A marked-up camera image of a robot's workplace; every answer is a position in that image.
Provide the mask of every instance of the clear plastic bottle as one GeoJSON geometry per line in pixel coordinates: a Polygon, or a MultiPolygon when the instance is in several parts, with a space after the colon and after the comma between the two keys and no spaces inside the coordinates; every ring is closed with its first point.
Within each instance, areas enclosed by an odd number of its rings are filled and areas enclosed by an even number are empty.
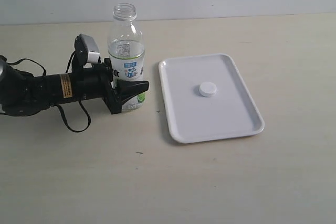
{"type": "MultiPolygon", "coordinates": [[[[113,68],[114,86],[118,80],[142,81],[145,47],[142,32],[135,23],[135,7],[121,3],[114,7],[114,22],[108,36],[108,50],[113,68]]],[[[145,93],[132,98],[123,110],[136,110],[142,106],[145,93]]]]}

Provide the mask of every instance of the beige table surface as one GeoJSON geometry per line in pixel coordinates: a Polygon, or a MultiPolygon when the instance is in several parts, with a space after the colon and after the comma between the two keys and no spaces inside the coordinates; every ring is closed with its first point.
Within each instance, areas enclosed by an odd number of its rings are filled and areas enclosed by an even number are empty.
{"type": "MultiPolygon", "coordinates": [[[[86,101],[92,125],[82,134],[69,132],[55,108],[0,117],[0,223],[336,223],[336,14],[141,26],[151,84],[141,109],[110,115],[100,99],[86,101]],[[265,130],[176,144],[158,62],[216,52],[235,60],[265,130]]],[[[108,29],[1,26],[0,54],[61,73],[79,33],[93,36],[106,57],[108,29]]],[[[86,124],[77,104],[65,110],[73,127],[86,124]]]]}

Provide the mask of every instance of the black cable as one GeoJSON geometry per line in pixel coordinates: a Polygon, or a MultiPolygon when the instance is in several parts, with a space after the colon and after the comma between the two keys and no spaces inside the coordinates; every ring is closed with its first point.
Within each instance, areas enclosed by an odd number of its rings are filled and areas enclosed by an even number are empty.
{"type": "Polygon", "coordinates": [[[91,117],[90,117],[90,115],[89,115],[89,112],[84,108],[84,106],[83,106],[83,104],[82,104],[81,101],[78,101],[78,103],[79,103],[80,107],[83,109],[85,115],[88,117],[88,125],[85,127],[85,129],[80,130],[80,131],[76,131],[76,130],[72,129],[72,128],[69,126],[69,124],[68,124],[68,122],[67,122],[67,118],[66,118],[66,116],[65,116],[65,113],[64,113],[64,110],[63,110],[62,106],[61,106],[61,105],[56,105],[56,107],[58,108],[59,112],[61,113],[61,117],[62,117],[62,120],[63,120],[65,126],[66,126],[69,130],[71,130],[72,132],[75,132],[75,133],[80,133],[80,132],[83,132],[83,131],[87,130],[87,128],[88,128],[88,127],[90,126],[90,124],[91,124],[91,117]]]}
{"type": "Polygon", "coordinates": [[[73,59],[74,56],[75,56],[75,53],[76,53],[76,51],[74,51],[74,52],[71,54],[70,59],[69,59],[69,62],[68,62],[67,70],[65,70],[65,73],[67,73],[67,72],[69,71],[70,64],[71,64],[71,62],[72,62],[72,59],[73,59]]]}
{"type": "Polygon", "coordinates": [[[20,63],[21,63],[22,61],[24,61],[24,60],[28,60],[28,61],[31,61],[31,62],[33,62],[33,63],[35,63],[35,64],[38,64],[38,65],[43,69],[43,74],[42,74],[42,76],[46,76],[46,74],[47,74],[47,70],[46,70],[40,63],[38,63],[38,62],[36,62],[36,61],[34,61],[34,60],[31,60],[31,59],[28,59],[28,58],[22,58],[22,59],[20,59],[20,60],[18,60],[18,61],[15,61],[15,62],[13,62],[13,63],[8,63],[8,62],[7,62],[7,64],[10,65],[10,66],[15,66],[15,65],[20,64],[20,63]]]}

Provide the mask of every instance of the orange warning label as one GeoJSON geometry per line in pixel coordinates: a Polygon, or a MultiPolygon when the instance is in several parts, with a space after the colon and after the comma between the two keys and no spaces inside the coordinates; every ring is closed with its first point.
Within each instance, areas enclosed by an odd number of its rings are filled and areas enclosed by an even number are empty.
{"type": "Polygon", "coordinates": [[[67,73],[60,74],[62,89],[63,89],[63,97],[71,98],[72,97],[72,87],[70,77],[67,73]]]}

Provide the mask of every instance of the white tray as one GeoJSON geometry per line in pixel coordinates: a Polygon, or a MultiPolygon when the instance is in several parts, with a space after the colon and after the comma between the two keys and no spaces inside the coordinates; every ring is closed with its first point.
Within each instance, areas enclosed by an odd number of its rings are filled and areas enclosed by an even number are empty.
{"type": "Polygon", "coordinates": [[[171,136],[195,143],[255,135],[265,123],[232,58],[225,54],[172,58],[159,63],[171,136]],[[217,92],[204,97],[203,82],[217,92]]]}

